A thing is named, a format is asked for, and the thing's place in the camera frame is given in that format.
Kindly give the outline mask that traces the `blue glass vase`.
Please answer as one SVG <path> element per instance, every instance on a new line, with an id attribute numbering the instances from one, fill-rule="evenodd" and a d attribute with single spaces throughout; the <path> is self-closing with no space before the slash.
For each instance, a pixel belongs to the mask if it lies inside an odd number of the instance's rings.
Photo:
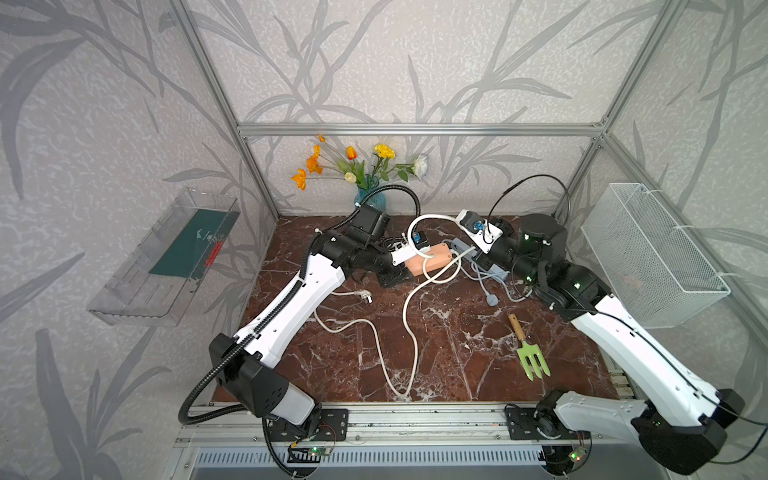
<path id="1" fill-rule="evenodd" d="M 359 188 L 354 199 L 354 205 L 357 206 L 365 198 L 367 198 L 367 201 L 365 201 L 366 205 L 382 212 L 386 211 L 387 199 L 384 193 L 371 194 L 369 190 Z"/>

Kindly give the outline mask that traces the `clear plastic wall tray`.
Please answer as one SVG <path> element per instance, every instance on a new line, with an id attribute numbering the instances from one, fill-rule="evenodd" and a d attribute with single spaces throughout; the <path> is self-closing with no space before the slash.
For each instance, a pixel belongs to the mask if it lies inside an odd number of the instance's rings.
<path id="1" fill-rule="evenodd" d="M 234 196 L 183 188 L 86 311 L 108 325 L 178 325 L 240 213 Z"/>

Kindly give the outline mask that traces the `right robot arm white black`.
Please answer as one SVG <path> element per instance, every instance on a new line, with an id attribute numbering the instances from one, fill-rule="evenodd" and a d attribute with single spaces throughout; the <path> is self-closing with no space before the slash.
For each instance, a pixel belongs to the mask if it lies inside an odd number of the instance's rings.
<path id="1" fill-rule="evenodd" d="M 584 333 L 640 387 L 642 400 L 621 402 L 555 390 L 537 406 L 539 426 L 604 434 L 640 446 L 680 475 L 713 460 L 743 411 L 732 389 L 717 389 L 654 340 L 592 270 L 565 257 L 566 229 L 531 214 L 519 227 L 497 218 L 469 222 L 474 242 L 495 265 L 522 279 L 534 296 Z"/>

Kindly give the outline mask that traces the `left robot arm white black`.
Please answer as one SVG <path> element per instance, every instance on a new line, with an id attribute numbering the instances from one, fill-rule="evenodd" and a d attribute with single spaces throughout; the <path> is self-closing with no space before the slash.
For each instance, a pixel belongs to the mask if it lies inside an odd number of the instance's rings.
<path id="1" fill-rule="evenodd" d="M 243 408 L 296 427 L 316 418 L 319 403 L 275 367 L 310 315 L 354 271 L 375 274 L 383 288 L 413 278 L 406 266 L 416 255 L 412 237 L 386 241 L 388 222 L 386 214 L 364 205 L 344 229 L 317 233 L 298 273 L 269 305 L 233 336 L 220 334 L 211 342 L 213 380 Z"/>

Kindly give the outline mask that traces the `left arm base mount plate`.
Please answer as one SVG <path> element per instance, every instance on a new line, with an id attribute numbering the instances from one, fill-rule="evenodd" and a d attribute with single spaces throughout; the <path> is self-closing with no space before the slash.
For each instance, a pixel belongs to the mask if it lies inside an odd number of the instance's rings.
<path id="1" fill-rule="evenodd" d="M 271 441 L 344 441 L 349 427 L 348 409 L 326 408 L 314 411 L 301 425 L 296 426 L 284 419 L 268 419 L 266 436 Z"/>

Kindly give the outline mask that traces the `pink power strip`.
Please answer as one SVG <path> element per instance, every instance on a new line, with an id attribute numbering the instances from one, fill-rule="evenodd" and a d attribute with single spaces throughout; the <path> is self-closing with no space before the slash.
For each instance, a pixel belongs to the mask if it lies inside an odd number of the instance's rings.
<path id="1" fill-rule="evenodd" d="M 435 270 L 440 270 L 453 259 L 451 250 L 445 243 L 431 246 L 426 254 L 430 255 L 430 258 L 415 255 L 405 261 L 405 266 L 414 277 L 421 276 L 424 272 L 432 273 Z"/>

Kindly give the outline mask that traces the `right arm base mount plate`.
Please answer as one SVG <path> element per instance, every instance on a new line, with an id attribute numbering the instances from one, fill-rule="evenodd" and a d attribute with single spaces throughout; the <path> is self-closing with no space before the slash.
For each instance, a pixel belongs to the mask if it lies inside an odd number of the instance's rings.
<path id="1" fill-rule="evenodd" d="M 511 440 L 591 441 L 590 433 L 566 428 L 551 409 L 506 404 L 503 415 Z"/>

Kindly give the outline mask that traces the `aluminium front rail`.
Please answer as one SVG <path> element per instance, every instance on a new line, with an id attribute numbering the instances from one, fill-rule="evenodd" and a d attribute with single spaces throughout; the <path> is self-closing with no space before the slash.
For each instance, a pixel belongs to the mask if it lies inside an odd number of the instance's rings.
<path id="1" fill-rule="evenodd" d="M 641 407 L 640 400 L 618 400 L 619 411 L 607 419 L 588 422 L 581 418 L 575 431 L 591 434 L 597 444 L 640 444 L 639 434 L 622 416 L 629 408 Z M 337 441 L 342 446 L 353 445 L 491 445 L 501 443 L 555 445 L 576 441 L 511 440 L 503 410 L 505 403 L 489 402 L 341 402 L 322 407 L 350 411 L 347 437 Z"/>

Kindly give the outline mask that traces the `green garden hand fork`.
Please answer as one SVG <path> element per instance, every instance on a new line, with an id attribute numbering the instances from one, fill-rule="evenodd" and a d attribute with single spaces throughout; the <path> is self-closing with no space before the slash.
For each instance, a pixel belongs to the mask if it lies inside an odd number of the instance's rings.
<path id="1" fill-rule="evenodd" d="M 545 376 L 550 376 L 551 371 L 544 359 L 540 347 L 537 344 L 527 342 L 527 337 L 517 316 L 515 314 L 509 314 L 508 320 L 520 342 L 520 346 L 517 349 L 517 355 L 527 378 L 530 381 L 534 381 L 536 378 L 543 379 Z"/>

